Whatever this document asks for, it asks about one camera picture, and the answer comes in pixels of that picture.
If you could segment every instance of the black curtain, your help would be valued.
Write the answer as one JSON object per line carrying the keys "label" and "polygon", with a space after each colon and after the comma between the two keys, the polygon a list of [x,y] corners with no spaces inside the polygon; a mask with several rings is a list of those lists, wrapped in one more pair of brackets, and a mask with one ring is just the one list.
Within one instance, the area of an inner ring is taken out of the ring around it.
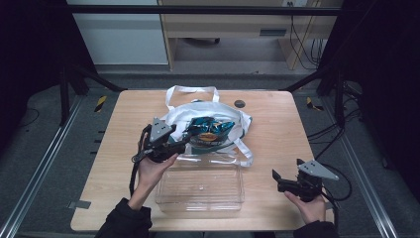
{"label": "black curtain", "polygon": [[[344,7],[367,9],[367,2],[347,0]],[[420,201],[419,13],[417,0],[376,1],[340,57],[335,58],[348,36],[346,29],[356,26],[363,15],[339,17],[321,66],[339,60],[337,65],[344,71],[345,79],[362,86],[360,106],[384,160],[401,173]],[[335,80],[336,74],[326,74],[320,84],[322,91],[331,90]]]}
{"label": "black curtain", "polygon": [[[54,0],[66,5],[65,0]],[[38,0],[0,1],[0,152],[27,110],[28,99],[59,84],[59,73],[80,65],[97,73],[72,14],[55,12]],[[77,93],[82,75],[70,73]]]}

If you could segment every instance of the person's hand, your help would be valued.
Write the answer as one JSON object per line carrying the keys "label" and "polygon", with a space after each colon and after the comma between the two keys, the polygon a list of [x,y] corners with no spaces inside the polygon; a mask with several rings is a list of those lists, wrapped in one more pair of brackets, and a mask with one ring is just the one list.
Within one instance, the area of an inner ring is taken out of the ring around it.
{"label": "person's hand", "polygon": [[302,201],[289,191],[285,191],[284,195],[299,208],[300,214],[305,224],[314,221],[325,221],[325,201],[322,195],[318,195],[309,202]]}
{"label": "person's hand", "polygon": [[178,154],[174,154],[162,163],[155,163],[149,158],[144,158],[139,164],[139,179],[128,205],[134,210],[140,210],[163,176],[164,171],[175,163]]}

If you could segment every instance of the black jacket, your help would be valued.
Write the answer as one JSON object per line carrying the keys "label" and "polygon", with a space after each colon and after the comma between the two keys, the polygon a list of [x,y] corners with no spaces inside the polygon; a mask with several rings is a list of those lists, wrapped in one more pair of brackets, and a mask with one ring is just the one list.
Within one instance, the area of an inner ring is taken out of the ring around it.
{"label": "black jacket", "polygon": [[[121,199],[114,210],[109,213],[105,223],[99,229],[97,238],[147,238],[152,227],[151,209],[142,207],[134,211],[127,204],[126,198]],[[295,238],[319,237],[337,238],[339,235],[331,222],[315,221],[293,232]]]}

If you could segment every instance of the white plastic bag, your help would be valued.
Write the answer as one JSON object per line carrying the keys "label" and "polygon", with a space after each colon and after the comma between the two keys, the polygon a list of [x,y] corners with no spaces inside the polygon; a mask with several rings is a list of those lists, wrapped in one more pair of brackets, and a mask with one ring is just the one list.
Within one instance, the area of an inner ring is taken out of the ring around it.
{"label": "white plastic bag", "polygon": [[[213,101],[197,101],[186,103],[177,107],[170,106],[170,98],[174,91],[180,92],[212,92]],[[232,108],[226,104],[219,102],[219,92],[215,87],[184,87],[174,86],[166,93],[165,104],[169,112],[161,117],[168,125],[176,125],[176,131],[171,134],[174,141],[182,138],[182,132],[188,126],[190,120],[194,117],[214,117],[220,121],[233,121],[235,126],[229,132],[228,139],[220,146],[210,148],[194,148],[187,144],[185,154],[200,155],[211,152],[232,153],[238,148],[247,158],[245,162],[241,162],[242,167],[249,167],[254,161],[254,155],[251,150],[244,144],[242,138],[248,133],[253,118],[247,113]]]}

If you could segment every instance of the clear plastic container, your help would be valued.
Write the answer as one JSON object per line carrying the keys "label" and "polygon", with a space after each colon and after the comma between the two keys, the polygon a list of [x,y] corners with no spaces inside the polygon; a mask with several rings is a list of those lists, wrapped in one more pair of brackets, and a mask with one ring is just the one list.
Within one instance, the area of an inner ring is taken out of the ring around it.
{"label": "clear plastic container", "polygon": [[180,155],[157,184],[162,211],[240,210],[243,202],[240,162],[228,154]]}

